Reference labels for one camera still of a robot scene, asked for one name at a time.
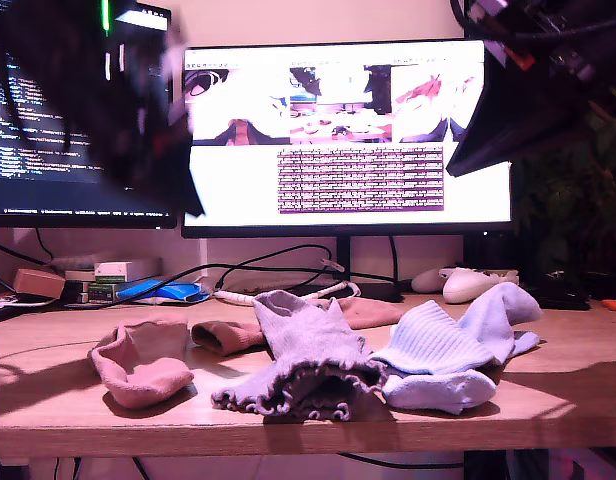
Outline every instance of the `pink sock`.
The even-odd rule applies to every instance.
[[[192,382],[193,374],[183,362],[187,339],[184,318],[155,316],[115,328],[88,357],[119,405],[143,408]]]

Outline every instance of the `lavender ruffled sock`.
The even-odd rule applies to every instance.
[[[379,390],[383,367],[370,360],[337,301],[327,310],[276,290],[255,297],[274,362],[244,383],[212,394],[219,408],[270,416],[349,420],[355,399]]]

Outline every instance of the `computer monitor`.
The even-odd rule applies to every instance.
[[[510,166],[445,168],[487,84],[471,40],[191,48],[205,215],[184,237],[464,233],[511,224]]]
[[[0,9],[7,8],[9,3],[0,0]],[[159,35],[167,31],[170,17],[169,10],[135,4],[116,19],[111,30],[124,39],[149,33]],[[130,68],[132,52],[125,49],[123,55]],[[8,68],[13,97],[34,148],[20,139],[0,89],[0,226],[176,226],[176,216],[163,206],[105,181],[102,169],[88,161],[85,135],[73,133],[70,150],[63,152],[62,119],[15,61],[10,59]],[[149,74],[160,75],[159,65],[147,68]],[[172,101],[171,86],[164,88],[163,101]]]

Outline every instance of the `wall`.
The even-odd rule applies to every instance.
[[[440,0],[313,0],[309,3],[266,0],[264,2],[154,0],[155,5],[173,10],[182,19],[191,46],[340,42],[361,40],[400,40],[413,38],[459,37],[461,29],[450,12],[449,2]],[[206,260],[204,241],[184,240],[178,230],[50,230],[43,237],[55,255],[72,255],[117,249],[138,256],[154,254],[165,259],[167,273],[198,265]],[[207,242],[210,261],[239,262],[251,256],[270,253],[305,239],[211,239]],[[0,241],[23,252],[45,258],[33,230],[0,229]],[[334,248],[334,240],[321,239]],[[459,237],[402,237],[397,239],[401,278],[435,266],[460,260]],[[284,256],[268,265],[318,267],[318,252]],[[352,244],[353,270],[390,275],[390,247],[386,238],[356,238]],[[0,254],[0,274],[12,281],[24,262],[13,262]],[[209,285],[220,274],[210,272]],[[234,273],[234,287],[251,285],[262,278]],[[288,282],[305,275],[286,277]]]

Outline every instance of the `small box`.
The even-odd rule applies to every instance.
[[[13,288],[17,293],[60,298],[66,281],[54,273],[20,268],[15,275]]]
[[[117,294],[133,287],[140,282],[124,283],[91,283],[88,285],[88,301],[90,303],[108,303],[117,300]]]
[[[161,275],[161,265],[161,258],[96,263],[95,281],[98,283],[124,283],[155,277]]]

